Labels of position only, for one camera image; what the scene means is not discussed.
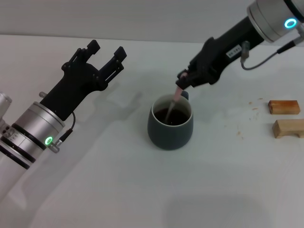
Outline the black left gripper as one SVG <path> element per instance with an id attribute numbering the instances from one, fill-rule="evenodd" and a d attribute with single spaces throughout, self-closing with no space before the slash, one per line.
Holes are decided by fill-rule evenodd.
<path id="1" fill-rule="evenodd" d="M 48 92 L 40 104 L 66 120 L 84 98 L 94 91 L 104 91 L 109 83 L 122 71 L 122 62 L 127 57 L 123 47 L 119 47 L 114 56 L 98 71 L 88 59 L 100 49 L 96 40 L 87 48 L 78 48 L 71 59 L 61 69 L 63 78 Z"/>

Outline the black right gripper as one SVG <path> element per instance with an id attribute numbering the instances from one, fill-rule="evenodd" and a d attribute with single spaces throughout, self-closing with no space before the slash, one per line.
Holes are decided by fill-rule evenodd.
<path id="1" fill-rule="evenodd" d="M 202 50 L 190 61 L 189 70 L 184 69 L 177 75 L 179 79 L 176 85 L 185 90 L 190 86 L 216 83 L 223 70 L 241 56 L 241 50 L 235 49 L 245 41 L 250 43 L 251 48 L 264 41 L 248 17 L 219 38 L 209 38 Z"/>

